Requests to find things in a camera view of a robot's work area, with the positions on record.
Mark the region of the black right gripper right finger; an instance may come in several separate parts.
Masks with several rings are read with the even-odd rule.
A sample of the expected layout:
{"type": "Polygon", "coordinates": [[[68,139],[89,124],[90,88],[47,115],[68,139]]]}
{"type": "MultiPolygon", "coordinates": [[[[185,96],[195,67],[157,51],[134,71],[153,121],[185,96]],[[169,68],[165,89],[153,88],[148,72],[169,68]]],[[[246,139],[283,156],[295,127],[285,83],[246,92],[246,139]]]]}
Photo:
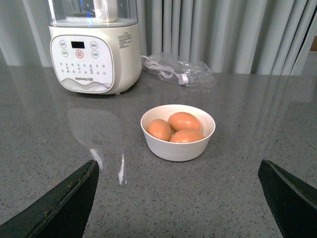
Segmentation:
{"type": "Polygon", "coordinates": [[[317,189],[269,160],[258,177],[266,202],[284,238],[317,236],[317,189]]]}

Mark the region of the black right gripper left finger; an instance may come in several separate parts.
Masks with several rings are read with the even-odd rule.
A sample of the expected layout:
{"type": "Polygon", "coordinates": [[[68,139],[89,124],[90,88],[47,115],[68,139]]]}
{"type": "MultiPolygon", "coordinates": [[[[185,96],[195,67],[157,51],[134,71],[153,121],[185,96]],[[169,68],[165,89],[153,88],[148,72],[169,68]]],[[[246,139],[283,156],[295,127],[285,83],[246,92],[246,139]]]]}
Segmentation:
{"type": "Polygon", "coordinates": [[[93,207],[99,165],[90,160],[0,227],[2,238],[81,238],[93,207]]]}

